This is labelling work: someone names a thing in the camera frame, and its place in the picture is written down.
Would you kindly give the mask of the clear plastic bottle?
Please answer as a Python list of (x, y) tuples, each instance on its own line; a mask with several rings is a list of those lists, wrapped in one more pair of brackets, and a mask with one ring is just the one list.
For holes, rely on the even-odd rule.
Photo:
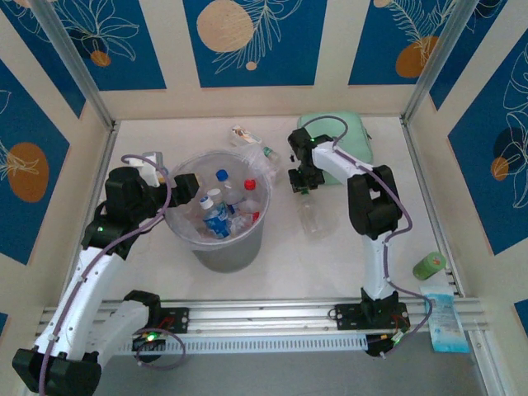
[(308, 191), (297, 195), (296, 209), (304, 234), (311, 239), (320, 239), (327, 231), (322, 212)]

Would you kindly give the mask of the clear bottle blue cap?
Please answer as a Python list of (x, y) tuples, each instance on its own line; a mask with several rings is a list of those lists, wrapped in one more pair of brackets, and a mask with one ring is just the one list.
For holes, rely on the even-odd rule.
[(219, 169), (215, 173), (215, 176), (222, 187), (226, 203), (228, 205), (236, 204), (238, 202), (239, 196), (232, 177), (225, 169)]

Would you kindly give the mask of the blue label white cap bottle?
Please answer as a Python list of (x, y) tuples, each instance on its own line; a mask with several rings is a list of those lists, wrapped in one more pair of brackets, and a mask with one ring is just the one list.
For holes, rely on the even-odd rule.
[(215, 203), (209, 196), (200, 199), (203, 211), (203, 222), (216, 238), (227, 238), (231, 235), (229, 227), (229, 211), (224, 202)]

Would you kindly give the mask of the grey waste bin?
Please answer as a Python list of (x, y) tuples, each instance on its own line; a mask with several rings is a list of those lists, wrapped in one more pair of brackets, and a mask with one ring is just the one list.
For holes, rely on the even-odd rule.
[(199, 262), (212, 271), (229, 273), (242, 270), (249, 266), (257, 257), (262, 244), (265, 214), (257, 222), (257, 225), (248, 234), (241, 238), (232, 239), (226, 243), (214, 245), (211, 250), (196, 250), (189, 243), (190, 248)]

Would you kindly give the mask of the clear plastic bin liner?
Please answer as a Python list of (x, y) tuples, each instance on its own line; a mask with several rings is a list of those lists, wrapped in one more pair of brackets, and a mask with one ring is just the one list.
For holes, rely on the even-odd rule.
[[(238, 190), (238, 202), (243, 198), (243, 183), (246, 179), (257, 181), (257, 194), (261, 203), (260, 215), (253, 218), (244, 214), (238, 208), (238, 202), (228, 205), (215, 173), (225, 169), (232, 177)], [(216, 150), (196, 155), (174, 169), (175, 176), (193, 173), (199, 183), (196, 196), (188, 204), (170, 209), (165, 214), (169, 228), (182, 240), (196, 250), (211, 250), (214, 245), (226, 243), (232, 239), (241, 238), (257, 225), (266, 212), (271, 198), (271, 188), (276, 182), (279, 168), (267, 160), (262, 148), (257, 144), (249, 144), (232, 150)], [(216, 238), (203, 222), (203, 211), (200, 199), (207, 196), (207, 191), (219, 188), (223, 193), (224, 203), (229, 211), (229, 227), (231, 235), (227, 238)]]

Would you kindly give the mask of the mint green zip pouch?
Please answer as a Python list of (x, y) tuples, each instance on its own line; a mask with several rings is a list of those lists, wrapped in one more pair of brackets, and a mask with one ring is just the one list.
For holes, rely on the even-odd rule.
[(345, 185), (347, 178), (356, 171), (349, 162), (333, 152), (335, 148), (359, 163), (367, 166), (372, 164), (374, 154), (370, 145), (370, 136), (356, 113), (337, 111), (302, 115), (298, 119), (297, 129), (303, 127), (312, 137), (326, 134), (332, 138), (332, 142), (320, 144), (313, 150), (313, 163), (323, 170), (324, 184)]

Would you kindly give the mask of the small black mounting plate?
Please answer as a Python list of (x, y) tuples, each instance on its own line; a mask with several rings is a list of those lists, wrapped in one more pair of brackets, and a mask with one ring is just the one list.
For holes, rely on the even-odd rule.
[(161, 308), (160, 321), (157, 328), (176, 334), (185, 334), (189, 326), (190, 310), (186, 307)]

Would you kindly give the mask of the long black mounting plate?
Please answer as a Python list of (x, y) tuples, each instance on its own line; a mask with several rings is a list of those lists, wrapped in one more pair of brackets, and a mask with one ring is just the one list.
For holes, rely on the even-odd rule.
[(335, 306), (338, 330), (397, 330), (410, 328), (407, 306), (397, 303), (393, 307), (372, 309), (365, 312), (361, 304), (337, 304)]

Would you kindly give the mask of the control board green light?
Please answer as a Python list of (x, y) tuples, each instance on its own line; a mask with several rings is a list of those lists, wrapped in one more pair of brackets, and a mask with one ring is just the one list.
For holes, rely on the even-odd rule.
[(367, 335), (366, 353), (372, 357), (385, 359), (388, 353), (400, 342), (404, 333), (397, 331), (394, 334)]
[(140, 329), (132, 336), (132, 351), (158, 351), (166, 344), (159, 328)]

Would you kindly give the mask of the green can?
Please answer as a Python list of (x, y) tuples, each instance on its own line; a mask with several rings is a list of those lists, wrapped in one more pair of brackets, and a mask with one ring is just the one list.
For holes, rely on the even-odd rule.
[(446, 267), (446, 258), (440, 252), (430, 252), (412, 269), (413, 275), (425, 281)]

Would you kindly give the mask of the blue white packet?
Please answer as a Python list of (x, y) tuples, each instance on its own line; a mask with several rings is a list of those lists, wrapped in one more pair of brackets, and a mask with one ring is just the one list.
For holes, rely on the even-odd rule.
[(469, 353), (469, 344), (455, 309), (454, 293), (440, 286), (424, 286), (421, 292), (431, 301), (432, 312), (427, 323), (433, 351)]

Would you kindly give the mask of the aluminium side rail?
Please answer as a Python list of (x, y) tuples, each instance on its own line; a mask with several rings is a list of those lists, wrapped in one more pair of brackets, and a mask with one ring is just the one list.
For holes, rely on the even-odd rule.
[(82, 250), (81, 241), (83, 240), (86, 227), (92, 221), (95, 209), (98, 205), (99, 198), (100, 198), (101, 191), (102, 191), (105, 177), (106, 177), (106, 172), (108, 170), (108, 166), (111, 160), (111, 155), (113, 153), (113, 150), (116, 144), (118, 130), (119, 130), (119, 126), (118, 124), (115, 124), (113, 129), (109, 132), (108, 137), (106, 138), (101, 156), (99, 157), (99, 162), (96, 167), (96, 172), (94, 174), (93, 183), (89, 191), (90, 195), (89, 195), (89, 201), (87, 203), (86, 214), (82, 221), (82, 226), (80, 228), (80, 233), (78, 235), (78, 245), (73, 250), (73, 255), (71, 256), (69, 267), (68, 267), (66, 276), (64, 277), (63, 288), (61, 290), (60, 296), (63, 296), (66, 289), (68, 288), (68, 284), (71, 280), (72, 274), (74, 273), (74, 269), (76, 267), (79, 254)]
[(403, 130), (403, 136), (408, 146), (408, 152), (412, 161), (412, 165), (417, 176), (417, 182), (422, 193), (422, 198), (424, 200), (436, 245), (439, 248), (440, 253), (442, 253), (447, 260), (445, 274), (448, 279), (448, 284), (454, 290), (455, 296), (460, 298), (465, 297), (464, 287), (460, 284), (459, 273), (453, 261), (453, 255), (447, 241), (445, 230), (443, 229), (439, 215), (437, 214), (436, 206), (431, 195), (431, 190), (427, 185), (427, 175), (425, 173), (424, 167), (422, 166), (419, 150), (412, 137), (412, 131), (405, 120), (401, 120), (401, 126)]

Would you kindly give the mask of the aluminium frame post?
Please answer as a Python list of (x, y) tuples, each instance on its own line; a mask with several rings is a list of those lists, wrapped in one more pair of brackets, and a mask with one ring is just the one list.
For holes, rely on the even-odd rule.
[(42, 30), (79, 90), (92, 105), (97, 117), (106, 129), (112, 131), (115, 126), (115, 120), (102, 100), (92, 75), (89, 73), (86, 64), (54, 11), (53, 6), (46, 0), (28, 0), (28, 2)]
[(405, 106), (400, 120), (404, 126), (408, 126), (417, 114), (423, 100), (437, 80), (440, 71), (445, 66), (450, 53), (458, 42), (470, 17), (474, 13), (479, 0), (457, 0), (454, 10), (446, 21), (445, 28), (441, 32), (438, 41), (432, 51), (429, 60), (417, 80), (412, 95)]

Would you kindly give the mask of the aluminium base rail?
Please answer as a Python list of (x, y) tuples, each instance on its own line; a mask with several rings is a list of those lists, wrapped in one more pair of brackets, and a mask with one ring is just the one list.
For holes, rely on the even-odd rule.
[[(328, 312), (337, 304), (351, 304), (358, 299), (278, 299), (278, 300), (162, 300), (164, 308), (188, 308), (188, 334), (256, 335), (337, 332), (337, 324)], [(407, 307), (412, 325), (425, 315), (421, 299), (400, 297)], [(103, 300), (93, 321), (102, 325), (118, 308), (117, 300)], [(488, 330), (490, 325), (477, 298), (455, 298), (455, 309), (466, 331)], [(36, 336), (45, 330), (55, 307), (46, 307), (40, 317)]]

